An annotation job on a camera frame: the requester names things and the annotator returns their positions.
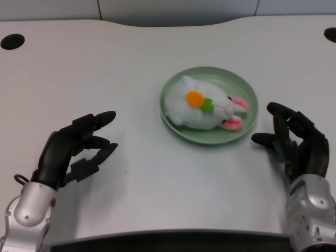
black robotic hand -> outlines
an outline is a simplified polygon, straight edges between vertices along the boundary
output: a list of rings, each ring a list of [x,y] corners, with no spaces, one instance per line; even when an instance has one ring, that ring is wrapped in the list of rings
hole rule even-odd
[[[273,115],[275,134],[256,133],[252,141],[274,150],[285,161],[286,175],[292,182],[303,174],[326,176],[329,163],[329,145],[314,123],[301,112],[271,102],[267,106]],[[303,139],[298,146],[289,137],[289,130]]]
[[[38,169],[32,175],[32,182],[47,185],[57,191],[60,187],[76,180],[77,182],[99,171],[98,165],[104,162],[118,146],[99,136],[93,136],[115,118],[115,112],[109,111],[93,116],[88,114],[72,121],[49,137],[39,159]],[[90,160],[81,159],[71,165],[71,172],[66,173],[72,156],[84,149],[100,149]],[[21,184],[28,179],[15,175]]]

silver robotic arm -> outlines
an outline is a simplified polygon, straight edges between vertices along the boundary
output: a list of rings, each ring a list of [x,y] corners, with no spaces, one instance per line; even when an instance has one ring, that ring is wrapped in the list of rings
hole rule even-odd
[[[21,195],[7,207],[6,234],[0,239],[0,252],[41,250],[58,189],[73,180],[79,182],[98,172],[98,165],[118,146],[92,135],[94,131],[113,121],[115,116],[115,112],[110,111],[74,120],[72,125],[51,134],[31,181],[15,175],[15,180],[23,184],[23,189]],[[71,172],[66,173],[71,157],[83,149],[100,150],[91,160],[81,159],[73,163]]]
[[[271,102],[275,134],[256,133],[252,140],[275,151],[285,162],[288,188],[286,221],[296,252],[336,251],[336,205],[325,179],[328,140],[300,112]],[[303,139],[298,146],[289,130]]]

light green plate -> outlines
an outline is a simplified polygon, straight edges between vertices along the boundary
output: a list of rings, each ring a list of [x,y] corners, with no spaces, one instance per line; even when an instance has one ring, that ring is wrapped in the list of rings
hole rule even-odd
[[[177,84],[183,75],[190,76],[197,80],[205,80],[222,88],[228,96],[244,98],[249,104],[247,113],[239,115],[244,125],[239,131],[227,131],[221,127],[212,130],[195,130],[185,126],[176,126],[168,118],[165,107],[165,98],[168,91]],[[256,123],[258,113],[258,101],[252,87],[241,77],[233,72],[215,67],[195,67],[184,70],[171,78],[161,93],[160,99],[161,115],[168,126],[181,137],[192,142],[201,144],[223,144],[236,140],[246,134]]]

white plush rabbit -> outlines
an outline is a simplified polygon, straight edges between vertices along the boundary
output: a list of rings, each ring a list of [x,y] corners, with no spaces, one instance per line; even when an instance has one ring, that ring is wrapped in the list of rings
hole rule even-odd
[[[215,84],[182,79],[168,92],[165,105],[168,117],[176,125],[209,130],[221,126],[227,130],[239,130],[243,120],[235,112],[246,112],[247,102],[239,97],[228,97]]]

table surface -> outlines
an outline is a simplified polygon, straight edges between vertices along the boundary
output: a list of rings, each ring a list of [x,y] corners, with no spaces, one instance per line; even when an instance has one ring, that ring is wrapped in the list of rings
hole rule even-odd
[[[336,16],[249,17],[202,27],[142,28],[96,20],[2,22],[0,212],[20,193],[51,134],[88,113],[115,110],[96,135],[119,144],[94,176],[59,190],[47,241],[171,228],[283,232],[282,166],[250,140],[272,132],[266,105],[300,110],[330,142],[336,195]],[[243,77],[259,100],[256,126],[225,146],[177,137],[160,117],[160,92],[181,70],[214,66]],[[74,160],[91,158],[84,151]],[[4,233],[4,218],[0,218]]]

